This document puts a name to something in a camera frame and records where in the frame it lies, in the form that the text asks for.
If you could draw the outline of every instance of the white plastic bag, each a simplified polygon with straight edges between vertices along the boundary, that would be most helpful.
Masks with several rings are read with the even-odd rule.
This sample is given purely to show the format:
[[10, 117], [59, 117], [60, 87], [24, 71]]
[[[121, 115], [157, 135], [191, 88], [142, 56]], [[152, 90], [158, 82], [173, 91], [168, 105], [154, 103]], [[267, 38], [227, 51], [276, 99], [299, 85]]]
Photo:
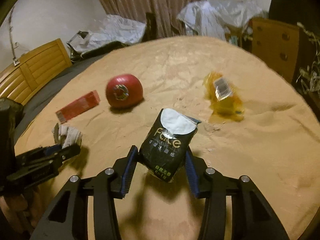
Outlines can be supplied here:
[[89, 34], [84, 39], [75, 39], [73, 47], [81, 54], [113, 41], [133, 45], [141, 42], [145, 30], [145, 23], [125, 19], [118, 15], [107, 15], [103, 20], [94, 20], [88, 27]]
[[243, 33], [253, 17], [263, 17], [254, 1], [201, 0], [189, 3], [177, 19], [197, 31], [199, 35], [226, 40], [225, 33]]

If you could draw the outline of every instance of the beige tablecloth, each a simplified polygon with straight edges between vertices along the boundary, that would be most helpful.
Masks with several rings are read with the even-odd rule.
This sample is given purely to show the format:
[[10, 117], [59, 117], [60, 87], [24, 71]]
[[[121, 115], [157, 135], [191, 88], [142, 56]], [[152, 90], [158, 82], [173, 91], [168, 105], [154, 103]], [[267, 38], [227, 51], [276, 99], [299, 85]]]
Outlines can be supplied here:
[[[242, 122], [208, 122], [212, 111], [202, 82], [212, 70], [238, 88], [245, 108]], [[104, 90], [111, 77], [122, 73], [140, 79], [145, 101], [131, 111], [113, 113]], [[250, 176], [291, 239], [299, 237], [316, 213], [319, 123], [301, 96], [255, 56], [208, 37], [163, 39], [113, 51], [57, 94], [18, 140], [16, 152], [52, 145], [55, 112], [91, 90], [98, 91], [100, 105], [68, 122], [83, 132], [83, 151], [42, 185], [46, 203], [70, 176], [95, 176], [126, 156], [131, 145], [140, 147], [161, 108], [169, 107], [203, 122], [190, 144], [194, 154], [225, 176]], [[92, 239], [92, 199], [89, 202]], [[183, 170], [167, 184], [141, 164], [129, 194], [116, 200], [123, 239], [197, 239], [203, 207], [204, 202], [191, 195]]]

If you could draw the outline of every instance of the red cardboard box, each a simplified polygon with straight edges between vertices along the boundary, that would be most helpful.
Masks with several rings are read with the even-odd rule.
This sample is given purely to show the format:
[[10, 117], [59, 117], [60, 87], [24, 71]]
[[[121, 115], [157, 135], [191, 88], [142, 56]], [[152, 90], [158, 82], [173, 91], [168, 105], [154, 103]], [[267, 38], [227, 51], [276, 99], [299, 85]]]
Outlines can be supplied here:
[[99, 102], [99, 95], [97, 91], [94, 90], [60, 109], [56, 112], [56, 115], [61, 123], [65, 123], [77, 115], [97, 106]]

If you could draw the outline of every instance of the yellow plastic bag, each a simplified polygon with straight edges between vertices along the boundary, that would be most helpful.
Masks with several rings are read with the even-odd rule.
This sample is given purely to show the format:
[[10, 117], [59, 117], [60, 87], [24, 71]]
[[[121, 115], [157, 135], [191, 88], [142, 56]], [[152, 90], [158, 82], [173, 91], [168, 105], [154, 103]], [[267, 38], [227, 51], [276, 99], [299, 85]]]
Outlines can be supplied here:
[[213, 114], [237, 122], [244, 119], [242, 101], [234, 86], [222, 74], [212, 71], [204, 78], [203, 85], [206, 87], [205, 97], [211, 101]]

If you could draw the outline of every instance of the drawer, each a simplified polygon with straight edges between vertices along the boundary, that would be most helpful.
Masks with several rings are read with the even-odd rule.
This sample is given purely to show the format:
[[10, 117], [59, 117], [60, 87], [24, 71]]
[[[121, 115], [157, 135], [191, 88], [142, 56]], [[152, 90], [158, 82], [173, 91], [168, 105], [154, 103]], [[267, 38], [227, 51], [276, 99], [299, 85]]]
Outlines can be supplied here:
[[252, 53], [290, 83], [299, 51], [299, 27], [261, 18], [252, 22]]

